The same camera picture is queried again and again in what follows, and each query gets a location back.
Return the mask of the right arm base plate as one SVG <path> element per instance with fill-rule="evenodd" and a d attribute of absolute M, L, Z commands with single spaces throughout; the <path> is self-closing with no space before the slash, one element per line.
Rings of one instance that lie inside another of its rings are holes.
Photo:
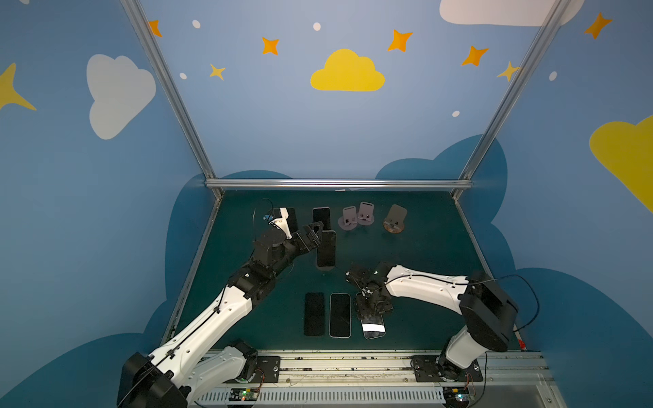
<path fill-rule="evenodd" d="M 439 355 L 414 355 L 410 364 L 418 383 L 482 382 L 484 379 L 478 360 L 462 369 Z"/>

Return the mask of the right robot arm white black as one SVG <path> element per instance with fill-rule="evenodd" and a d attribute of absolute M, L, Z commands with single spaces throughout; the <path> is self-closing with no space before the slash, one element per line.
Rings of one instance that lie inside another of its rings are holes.
<path fill-rule="evenodd" d="M 434 304 L 464 318 L 463 328 L 449 338 L 435 362 L 442 378 L 456 380 L 484 353 L 508 350 L 519 307 L 493 279 L 380 263 L 375 269 L 352 266 L 345 280 L 359 289 L 355 306 L 367 339 L 385 335 L 384 315 L 393 311 L 395 297 Z"/>

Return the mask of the dark phone grey stand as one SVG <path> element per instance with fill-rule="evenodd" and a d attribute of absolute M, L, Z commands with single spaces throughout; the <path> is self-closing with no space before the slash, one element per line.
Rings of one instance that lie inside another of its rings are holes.
<path fill-rule="evenodd" d="M 326 298 L 323 292 L 308 292 L 304 297 L 304 335 L 323 336 L 326 332 Z"/>

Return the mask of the blue phone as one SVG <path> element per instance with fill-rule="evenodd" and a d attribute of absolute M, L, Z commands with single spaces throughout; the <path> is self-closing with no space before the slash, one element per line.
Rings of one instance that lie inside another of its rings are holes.
<path fill-rule="evenodd" d="M 316 267 L 318 270 L 331 270 L 336 266 L 337 233 L 323 231 L 321 243 L 316 250 Z"/>

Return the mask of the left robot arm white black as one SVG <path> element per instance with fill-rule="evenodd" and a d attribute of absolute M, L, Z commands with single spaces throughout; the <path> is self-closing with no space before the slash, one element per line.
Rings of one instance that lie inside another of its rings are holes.
<path fill-rule="evenodd" d="M 243 341 L 214 357 L 206 354 L 270 294 L 295 258 L 319 248 L 322 229 L 320 222 L 291 234 L 278 226 L 268 229 L 255 241 L 250 259 L 194 321 L 149 355 L 128 358 L 117 406 L 187 407 L 219 384 L 253 377 L 258 352 Z"/>

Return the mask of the white phone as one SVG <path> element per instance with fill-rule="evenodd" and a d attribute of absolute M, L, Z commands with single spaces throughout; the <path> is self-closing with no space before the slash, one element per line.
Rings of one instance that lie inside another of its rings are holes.
<path fill-rule="evenodd" d="M 351 298 L 347 293 L 332 293 L 330 296 L 329 336 L 350 338 Z"/>

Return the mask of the black phone wooden stand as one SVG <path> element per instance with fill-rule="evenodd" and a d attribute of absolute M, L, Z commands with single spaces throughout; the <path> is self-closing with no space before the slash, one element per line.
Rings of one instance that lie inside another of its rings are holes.
<path fill-rule="evenodd" d="M 382 338 L 386 334 L 382 316 L 365 316 L 361 319 L 361 323 L 363 336 L 366 340 Z"/>

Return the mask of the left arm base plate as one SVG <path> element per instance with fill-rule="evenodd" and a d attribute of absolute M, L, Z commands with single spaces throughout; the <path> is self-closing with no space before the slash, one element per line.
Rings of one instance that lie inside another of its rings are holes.
<path fill-rule="evenodd" d="M 280 376 L 279 356 L 259 356 L 256 361 L 247 360 L 245 367 L 235 379 L 226 384 L 276 384 Z"/>

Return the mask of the grey round stand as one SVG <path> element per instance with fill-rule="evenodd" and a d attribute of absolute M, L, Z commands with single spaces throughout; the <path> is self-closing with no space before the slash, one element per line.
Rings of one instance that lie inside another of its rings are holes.
<path fill-rule="evenodd" d="M 375 206 L 370 202 L 361 202 L 357 213 L 357 222 L 359 225 L 369 226 L 374 223 L 374 208 Z"/>

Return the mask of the grey phone stand emptied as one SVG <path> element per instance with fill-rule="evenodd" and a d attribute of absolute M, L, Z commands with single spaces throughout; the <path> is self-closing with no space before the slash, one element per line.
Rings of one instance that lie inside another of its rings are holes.
<path fill-rule="evenodd" d="M 342 210 L 342 216 L 338 219 L 338 226 L 344 231 L 352 231 L 358 226 L 356 206 L 345 207 Z"/>

